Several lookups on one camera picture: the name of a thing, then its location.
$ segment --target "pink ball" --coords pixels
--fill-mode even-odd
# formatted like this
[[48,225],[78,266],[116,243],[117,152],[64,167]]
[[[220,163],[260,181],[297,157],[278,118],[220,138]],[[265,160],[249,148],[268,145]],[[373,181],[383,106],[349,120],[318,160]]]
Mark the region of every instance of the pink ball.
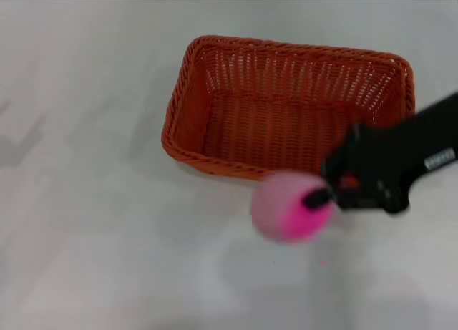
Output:
[[315,190],[325,188],[319,176],[293,171],[276,171],[253,192],[253,225],[276,241],[298,241],[320,230],[336,210],[332,201],[309,209],[302,200]]

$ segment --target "basket rim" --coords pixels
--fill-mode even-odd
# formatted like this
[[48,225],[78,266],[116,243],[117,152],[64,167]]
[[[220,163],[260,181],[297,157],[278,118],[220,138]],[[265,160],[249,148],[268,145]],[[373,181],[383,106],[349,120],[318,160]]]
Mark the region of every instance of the basket rim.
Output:
[[161,134],[161,142],[166,153],[177,159],[176,155],[181,156],[180,161],[188,163],[205,163],[208,165],[227,165],[228,167],[240,168],[240,171],[251,171],[254,172],[268,172],[269,169],[258,167],[255,165],[249,165],[243,162],[221,160],[216,157],[209,157],[197,153],[195,151],[188,151],[182,149],[175,140],[173,135],[177,127],[177,114],[179,113],[179,103],[182,95],[185,94],[186,90],[190,85],[190,70],[192,65],[188,64],[194,60],[199,49],[205,44],[212,44],[213,46],[224,46],[228,44],[245,44],[250,49],[262,49],[268,51],[274,51],[275,53],[292,53],[294,51],[304,53],[307,55],[313,55],[313,51],[316,50],[320,53],[320,56],[340,58],[341,54],[342,61],[353,60],[357,58],[361,60],[368,60],[370,58],[382,58],[385,60],[384,64],[391,66],[393,69],[401,72],[401,78],[403,79],[405,98],[406,98],[406,114],[413,114],[415,109],[415,96],[414,96],[414,75],[410,63],[405,58],[388,52],[378,52],[368,49],[355,49],[348,47],[331,47],[331,46],[320,46],[320,45],[307,45],[307,44],[290,44],[286,42],[277,42],[266,39],[255,39],[250,37],[225,37],[219,35],[204,35],[194,39],[187,47],[185,56],[182,60],[180,73],[178,75],[178,81],[170,98],[169,105],[167,106],[166,120]]

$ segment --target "wicker basket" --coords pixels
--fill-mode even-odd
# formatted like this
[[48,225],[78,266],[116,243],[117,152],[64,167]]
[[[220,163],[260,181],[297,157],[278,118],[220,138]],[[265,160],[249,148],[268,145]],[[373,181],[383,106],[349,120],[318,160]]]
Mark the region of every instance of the wicker basket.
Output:
[[200,37],[183,59],[162,144],[214,175],[319,173],[349,124],[389,126],[414,106],[411,67],[393,54]]

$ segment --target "white label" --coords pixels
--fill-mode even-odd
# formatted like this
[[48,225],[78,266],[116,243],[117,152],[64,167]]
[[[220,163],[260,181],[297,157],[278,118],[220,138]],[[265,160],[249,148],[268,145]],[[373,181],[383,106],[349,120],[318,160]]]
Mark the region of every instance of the white label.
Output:
[[456,158],[455,151],[452,148],[446,149],[432,155],[424,160],[424,166],[427,167],[427,170],[437,168],[447,162],[450,162]]

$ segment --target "white table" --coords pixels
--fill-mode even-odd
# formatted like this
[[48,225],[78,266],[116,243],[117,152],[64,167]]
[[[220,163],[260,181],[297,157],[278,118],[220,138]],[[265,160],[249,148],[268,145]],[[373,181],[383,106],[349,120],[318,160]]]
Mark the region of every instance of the white table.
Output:
[[418,108],[458,89],[457,0],[0,1],[0,329],[455,330],[458,169],[263,240],[253,183],[160,144],[202,34],[400,54]]

